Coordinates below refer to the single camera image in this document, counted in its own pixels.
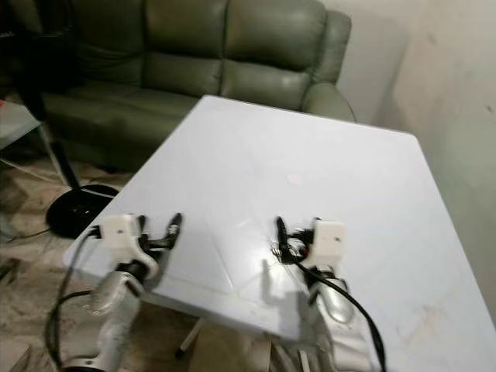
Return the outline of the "white plastic folding table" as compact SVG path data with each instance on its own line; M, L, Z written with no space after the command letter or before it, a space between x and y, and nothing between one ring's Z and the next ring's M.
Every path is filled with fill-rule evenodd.
M103 216L144 214L176 248L144 301L312 346L304 276L275 222L345 226L334 273L381 332L387 372L496 372L496 327L415 136L206 96Z

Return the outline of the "black standing fan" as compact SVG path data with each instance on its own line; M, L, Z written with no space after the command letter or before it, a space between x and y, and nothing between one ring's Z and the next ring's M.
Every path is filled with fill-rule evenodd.
M0 0L0 30L2 65L10 72L12 85L22 105L39 121L43 141L59 167L60 176L70 187L69 191L54 199L47 209L47 226L57 236L77 237L90 226L117 192L99 194L95 188L79 184L70 160L65 156L63 145L47 131L47 109L39 86L39 70L31 61L34 53L32 38L18 19L11 0Z

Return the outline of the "green leather sofa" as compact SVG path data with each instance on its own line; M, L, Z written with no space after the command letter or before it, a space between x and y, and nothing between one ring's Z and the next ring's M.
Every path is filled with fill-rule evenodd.
M36 0L22 25L50 138L68 160L135 171L198 100L355 122L337 88L351 20L320 0Z

